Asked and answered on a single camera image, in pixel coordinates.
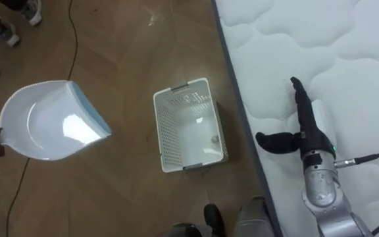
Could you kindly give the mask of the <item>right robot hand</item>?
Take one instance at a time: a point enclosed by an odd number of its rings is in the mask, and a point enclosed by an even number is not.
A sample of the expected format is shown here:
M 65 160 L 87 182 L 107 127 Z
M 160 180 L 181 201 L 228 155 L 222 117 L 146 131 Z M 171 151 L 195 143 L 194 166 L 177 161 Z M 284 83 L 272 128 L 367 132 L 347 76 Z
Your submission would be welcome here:
M 304 156 L 312 151 L 325 151 L 335 159 L 334 146 L 327 135 L 318 128 L 311 100 L 302 82 L 294 76 L 290 81 L 295 90 L 300 131 L 294 134 L 281 132 L 269 135 L 258 132 L 255 134 L 256 142 L 265 151 L 273 154 L 287 154 L 299 150 Z

